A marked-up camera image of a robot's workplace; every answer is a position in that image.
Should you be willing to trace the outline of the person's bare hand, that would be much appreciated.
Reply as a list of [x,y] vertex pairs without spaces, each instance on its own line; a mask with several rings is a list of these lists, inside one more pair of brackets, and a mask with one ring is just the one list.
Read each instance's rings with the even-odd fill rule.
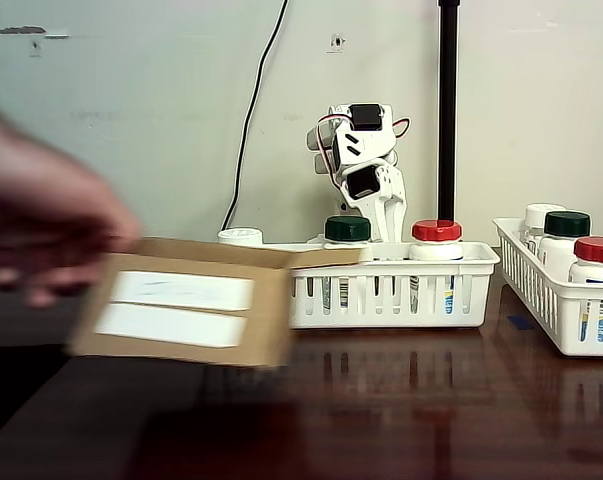
[[141,237],[105,179],[0,115],[0,289],[46,308],[100,277]]

